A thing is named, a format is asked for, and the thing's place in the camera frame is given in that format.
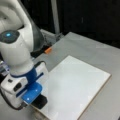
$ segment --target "white sheet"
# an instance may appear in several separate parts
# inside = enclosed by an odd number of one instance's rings
[[[110,74],[72,56],[50,73],[42,94],[48,104],[40,110],[50,120],[77,120]]]

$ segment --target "cable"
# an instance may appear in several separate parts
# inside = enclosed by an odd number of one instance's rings
[[[0,93],[1,93],[1,96],[3,97],[3,99],[5,100],[5,102],[14,110],[22,110],[24,107],[26,107],[27,105],[23,102],[20,107],[16,108],[14,107],[10,101],[8,100],[8,98],[6,97],[6,95],[2,92],[2,90],[0,89]]]

